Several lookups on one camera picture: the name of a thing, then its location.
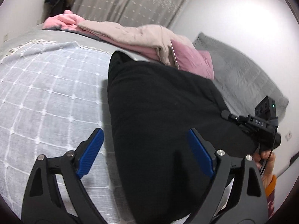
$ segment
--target electrical socket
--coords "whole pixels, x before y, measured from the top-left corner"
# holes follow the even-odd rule
[[[289,132],[286,134],[286,140],[289,141],[291,138],[292,138],[292,132],[289,131]]]
[[[5,42],[6,40],[8,40],[8,34],[3,36],[3,42]]]

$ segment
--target metal screw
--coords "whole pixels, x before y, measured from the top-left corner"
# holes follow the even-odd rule
[[[252,156],[251,156],[251,155],[246,155],[246,159],[247,159],[248,161],[252,161]]]
[[[67,156],[73,156],[73,155],[75,155],[75,152],[74,152],[73,150],[71,150],[71,151],[68,151],[68,152],[66,153],[66,155],[67,155]]]
[[[45,157],[44,154],[40,154],[40,155],[37,157],[37,160],[39,160],[39,161],[44,160],[44,157]]]
[[[217,151],[217,154],[218,154],[219,156],[224,156],[224,155],[225,155],[225,151],[224,151],[224,150],[218,150],[218,151]]]

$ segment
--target wire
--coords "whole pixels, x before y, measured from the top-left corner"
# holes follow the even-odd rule
[[[276,129],[275,129],[275,133],[274,133],[274,141],[273,141],[273,145],[272,145],[272,148],[271,148],[270,154],[269,154],[269,156],[268,156],[268,158],[267,158],[267,161],[266,161],[266,163],[265,163],[265,165],[264,165],[263,169],[261,170],[261,175],[262,175],[262,174],[263,174],[263,172],[265,171],[265,169],[266,169],[266,166],[267,166],[267,163],[268,163],[268,161],[269,161],[269,159],[270,159],[270,157],[271,157],[271,154],[272,154],[272,152],[273,152],[273,148],[274,148],[274,145],[275,145],[275,140],[276,140],[276,133],[277,133],[277,127],[276,127]]]

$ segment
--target gray patterned curtain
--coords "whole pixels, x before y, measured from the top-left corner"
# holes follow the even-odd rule
[[[169,27],[186,0],[75,0],[73,13],[93,21],[117,22],[138,27],[160,24]]]

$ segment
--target blue textured pad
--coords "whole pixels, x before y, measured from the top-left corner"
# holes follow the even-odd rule
[[[76,172],[79,179],[81,179],[84,175],[89,173],[90,168],[92,167],[95,158],[98,155],[98,152],[103,145],[104,142],[104,132],[102,129],[98,131],[95,137],[90,142],[89,146],[86,148],[82,157],[79,161],[79,167]]]
[[[188,143],[203,173],[212,178],[214,176],[212,158],[192,130],[188,131]]]

